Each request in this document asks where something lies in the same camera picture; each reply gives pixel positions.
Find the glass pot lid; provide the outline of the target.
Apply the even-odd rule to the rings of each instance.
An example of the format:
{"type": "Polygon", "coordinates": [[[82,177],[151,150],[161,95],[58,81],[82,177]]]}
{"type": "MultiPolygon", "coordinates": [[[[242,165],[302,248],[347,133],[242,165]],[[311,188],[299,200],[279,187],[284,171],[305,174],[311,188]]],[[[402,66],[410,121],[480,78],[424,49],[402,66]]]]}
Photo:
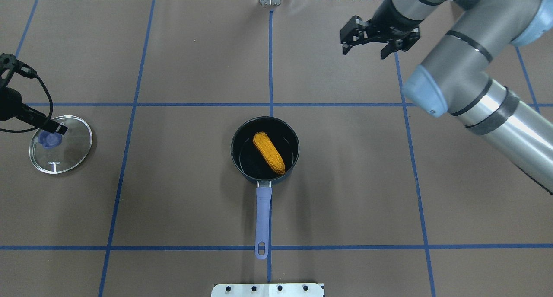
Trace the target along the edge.
{"type": "Polygon", "coordinates": [[[67,128],[64,134],[38,130],[29,145],[32,165],[47,174],[61,174],[76,168],[89,154],[93,133],[89,124],[73,115],[53,118],[67,128]]]}

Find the yellow corn cob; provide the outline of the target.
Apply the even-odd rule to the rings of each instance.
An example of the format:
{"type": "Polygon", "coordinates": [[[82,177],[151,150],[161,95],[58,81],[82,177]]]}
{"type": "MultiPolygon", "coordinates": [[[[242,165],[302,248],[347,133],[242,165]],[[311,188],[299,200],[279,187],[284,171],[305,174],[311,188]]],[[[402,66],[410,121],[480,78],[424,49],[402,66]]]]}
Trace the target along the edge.
{"type": "Polygon", "coordinates": [[[253,136],[253,144],[263,157],[269,169],[277,175],[284,175],[286,167],[282,155],[265,132],[256,133],[253,136]]]}

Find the dark blue saucepan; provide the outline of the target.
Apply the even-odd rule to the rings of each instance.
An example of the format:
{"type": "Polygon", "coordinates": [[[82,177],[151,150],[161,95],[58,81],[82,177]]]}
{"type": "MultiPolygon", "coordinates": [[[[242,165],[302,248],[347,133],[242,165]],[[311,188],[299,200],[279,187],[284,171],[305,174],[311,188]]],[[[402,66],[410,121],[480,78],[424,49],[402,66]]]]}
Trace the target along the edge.
{"type": "Polygon", "coordinates": [[[235,167],[255,188],[255,243],[257,259],[268,258],[270,243],[270,207],[273,185],[282,182],[299,157],[299,140],[296,132],[280,118],[261,116],[243,123],[234,133],[230,145],[231,159],[235,167]],[[268,167],[253,144],[256,133],[265,132],[282,155],[286,173],[277,175],[268,167]]]}

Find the brown paper table cover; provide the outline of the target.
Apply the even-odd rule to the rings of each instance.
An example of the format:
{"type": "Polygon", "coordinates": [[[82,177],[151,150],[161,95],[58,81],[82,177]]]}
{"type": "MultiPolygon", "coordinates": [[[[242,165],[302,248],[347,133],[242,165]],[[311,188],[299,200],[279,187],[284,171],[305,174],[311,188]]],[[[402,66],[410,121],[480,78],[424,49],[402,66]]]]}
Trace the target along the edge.
{"type": "Polygon", "coordinates": [[[377,2],[6,0],[1,51],[34,67],[54,115],[93,147],[73,171],[1,134],[3,297],[209,296],[219,283],[322,282],[328,297],[552,295],[552,196],[455,118],[400,94],[461,10],[407,53],[342,55],[333,34],[377,2]],[[298,136],[273,185],[269,253],[256,185],[230,154],[252,118],[298,136]]]}

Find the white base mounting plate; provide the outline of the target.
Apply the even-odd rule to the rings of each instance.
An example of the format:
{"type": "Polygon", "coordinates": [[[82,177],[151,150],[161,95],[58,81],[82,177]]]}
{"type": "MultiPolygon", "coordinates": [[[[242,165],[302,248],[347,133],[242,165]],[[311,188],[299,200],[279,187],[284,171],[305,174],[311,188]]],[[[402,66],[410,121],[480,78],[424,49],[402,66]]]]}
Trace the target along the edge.
{"type": "Polygon", "coordinates": [[[319,283],[256,283],[217,284],[212,297],[324,297],[324,284],[319,283]]]}

